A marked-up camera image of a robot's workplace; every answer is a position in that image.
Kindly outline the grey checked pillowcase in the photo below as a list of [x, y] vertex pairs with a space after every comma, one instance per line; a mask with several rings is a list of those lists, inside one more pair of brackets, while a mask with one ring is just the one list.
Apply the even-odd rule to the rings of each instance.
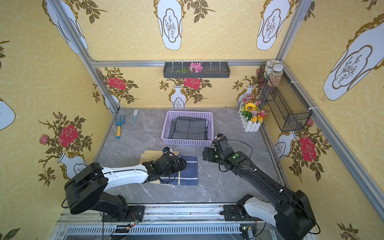
[[170, 138], [183, 140], [207, 140], [208, 121], [201, 118], [178, 117], [173, 120]]

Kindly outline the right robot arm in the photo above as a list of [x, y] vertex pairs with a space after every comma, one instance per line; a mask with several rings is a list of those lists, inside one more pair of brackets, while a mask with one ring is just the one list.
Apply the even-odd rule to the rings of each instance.
[[286, 240], [302, 240], [317, 225], [304, 192], [293, 192], [264, 173], [246, 154], [234, 152], [225, 135], [217, 135], [212, 143], [213, 148], [204, 149], [203, 160], [224, 166], [227, 172], [245, 179], [268, 200], [262, 204], [255, 197], [244, 197], [245, 201], [238, 205], [248, 216], [275, 226]]

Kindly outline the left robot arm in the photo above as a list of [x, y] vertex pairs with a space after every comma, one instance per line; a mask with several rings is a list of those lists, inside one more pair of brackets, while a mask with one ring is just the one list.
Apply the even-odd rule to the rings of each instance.
[[187, 162], [168, 147], [163, 149], [163, 154], [156, 161], [132, 167], [107, 168], [100, 163], [92, 163], [65, 184], [64, 202], [73, 215], [93, 210], [102, 213], [103, 220], [107, 222], [142, 221], [143, 206], [130, 208], [123, 196], [108, 194], [106, 190], [154, 182], [186, 167]]

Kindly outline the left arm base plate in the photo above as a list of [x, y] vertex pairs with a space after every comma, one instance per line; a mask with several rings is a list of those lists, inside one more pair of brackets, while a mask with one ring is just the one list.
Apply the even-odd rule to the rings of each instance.
[[123, 207], [120, 211], [108, 215], [104, 214], [102, 217], [103, 222], [107, 223], [123, 223], [123, 222], [142, 222], [145, 213], [145, 206], [133, 205]]

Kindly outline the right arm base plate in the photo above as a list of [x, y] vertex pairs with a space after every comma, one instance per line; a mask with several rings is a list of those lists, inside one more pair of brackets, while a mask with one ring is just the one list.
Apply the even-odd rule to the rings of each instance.
[[224, 216], [225, 221], [256, 221], [261, 220], [250, 216], [244, 207], [238, 205], [224, 205], [224, 210], [220, 212]]

